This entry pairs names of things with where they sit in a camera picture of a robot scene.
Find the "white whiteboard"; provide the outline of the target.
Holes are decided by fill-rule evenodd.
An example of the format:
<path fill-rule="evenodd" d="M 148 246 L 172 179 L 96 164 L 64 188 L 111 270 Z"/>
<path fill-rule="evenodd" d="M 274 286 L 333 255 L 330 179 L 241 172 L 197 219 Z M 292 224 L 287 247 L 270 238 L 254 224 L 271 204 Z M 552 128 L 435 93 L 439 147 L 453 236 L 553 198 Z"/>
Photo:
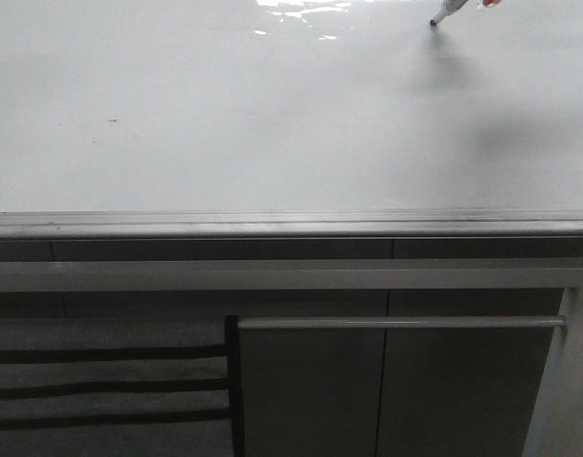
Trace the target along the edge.
<path fill-rule="evenodd" d="M 583 236 L 583 1 L 0 1 L 0 239 Z"/>

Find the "grey whiteboard stand frame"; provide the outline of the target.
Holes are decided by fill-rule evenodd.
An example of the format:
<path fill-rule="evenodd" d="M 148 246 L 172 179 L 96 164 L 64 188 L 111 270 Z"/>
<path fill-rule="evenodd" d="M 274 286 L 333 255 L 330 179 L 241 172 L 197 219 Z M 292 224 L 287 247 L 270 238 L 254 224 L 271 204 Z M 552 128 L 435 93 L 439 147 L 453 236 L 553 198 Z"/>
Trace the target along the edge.
<path fill-rule="evenodd" d="M 583 456 L 583 258 L 0 262 L 0 292 L 572 288 L 538 456 Z"/>

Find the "black slatted chair back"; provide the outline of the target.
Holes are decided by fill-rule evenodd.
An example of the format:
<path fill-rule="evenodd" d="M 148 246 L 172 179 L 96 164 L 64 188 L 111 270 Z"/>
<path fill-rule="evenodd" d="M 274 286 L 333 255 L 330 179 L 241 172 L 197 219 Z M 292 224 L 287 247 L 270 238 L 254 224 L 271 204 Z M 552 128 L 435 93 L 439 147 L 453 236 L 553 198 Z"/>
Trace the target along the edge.
<path fill-rule="evenodd" d="M 241 456 L 237 318 L 0 319 L 0 456 Z"/>

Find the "white whiteboard marker pen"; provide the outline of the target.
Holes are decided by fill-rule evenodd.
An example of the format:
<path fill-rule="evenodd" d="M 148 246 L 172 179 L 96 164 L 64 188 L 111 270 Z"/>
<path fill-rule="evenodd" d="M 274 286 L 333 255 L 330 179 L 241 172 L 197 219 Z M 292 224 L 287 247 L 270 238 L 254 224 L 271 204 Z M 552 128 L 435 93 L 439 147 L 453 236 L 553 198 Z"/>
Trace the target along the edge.
<path fill-rule="evenodd" d="M 466 3 L 467 0 L 443 0 L 439 11 L 430 20 L 430 26 L 436 27 L 447 17 L 460 10 Z"/>

